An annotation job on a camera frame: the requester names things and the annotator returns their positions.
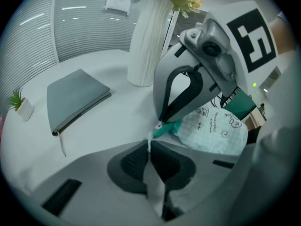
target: white paper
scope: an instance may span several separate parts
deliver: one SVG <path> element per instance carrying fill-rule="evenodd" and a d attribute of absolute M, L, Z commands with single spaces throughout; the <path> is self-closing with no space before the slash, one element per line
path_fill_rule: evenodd
<path fill-rule="evenodd" d="M 131 0 L 107 0 L 105 9 L 116 9 L 127 12 L 129 14 L 131 8 Z"/>

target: ribbed white vase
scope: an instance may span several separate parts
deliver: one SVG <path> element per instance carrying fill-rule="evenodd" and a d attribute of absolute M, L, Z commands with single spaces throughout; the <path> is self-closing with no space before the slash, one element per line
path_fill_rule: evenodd
<path fill-rule="evenodd" d="M 173 6 L 170 0 L 141 0 L 127 69 L 127 79 L 133 85 L 146 87 L 154 83 L 164 44 L 166 19 Z"/>

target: small potted plant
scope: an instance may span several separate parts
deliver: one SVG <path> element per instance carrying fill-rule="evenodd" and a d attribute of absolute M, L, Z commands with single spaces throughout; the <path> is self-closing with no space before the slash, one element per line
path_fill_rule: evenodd
<path fill-rule="evenodd" d="M 28 99 L 25 97 L 22 98 L 21 91 L 21 88 L 14 89 L 13 95 L 8 98 L 8 104 L 10 105 L 10 108 L 14 108 L 24 120 L 28 121 L 34 107 L 30 104 Z"/>

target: cartoon drawing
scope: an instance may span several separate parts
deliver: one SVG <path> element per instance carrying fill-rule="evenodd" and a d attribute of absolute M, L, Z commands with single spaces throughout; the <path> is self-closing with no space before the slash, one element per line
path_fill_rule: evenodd
<path fill-rule="evenodd" d="M 239 120 L 239 118 L 237 118 L 235 115 L 233 114 L 225 114 L 226 117 L 230 117 L 230 121 L 229 124 L 233 127 L 233 128 L 238 128 L 242 126 L 242 122 Z"/>
<path fill-rule="evenodd" d="M 208 114 L 209 114 L 209 108 L 198 108 L 196 110 L 197 113 L 200 113 L 201 115 L 205 116 L 205 117 L 208 117 Z"/>
<path fill-rule="evenodd" d="M 226 130 L 222 130 L 221 135 L 223 138 L 226 138 L 228 132 Z"/>

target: green object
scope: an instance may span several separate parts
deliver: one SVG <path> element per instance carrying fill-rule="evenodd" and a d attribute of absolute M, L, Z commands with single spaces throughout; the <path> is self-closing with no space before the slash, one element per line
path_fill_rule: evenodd
<path fill-rule="evenodd" d="M 8 104 L 11 108 L 18 110 L 23 102 L 23 98 L 21 96 L 21 88 L 16 88 L 13 90 L 13 95 L 8 98 Z"/>
<path fill-rule="evenodd" d="M 242 90 L 223 107 L 223 109 L 233 113 L 240 120 L 245 118 L 255 108 L 254 101 Z"/>
<path fill-rule="evenodd" d="M 164 135 L 165 133 L 169 132 L 173 128 L 173 126 L 174 126 L 174 122 L 168 123 L 168 124 L 163 124 L 160 129 L 156 129 L 154 131 L 153 137 L 157 138 L 157 137 Z"/>

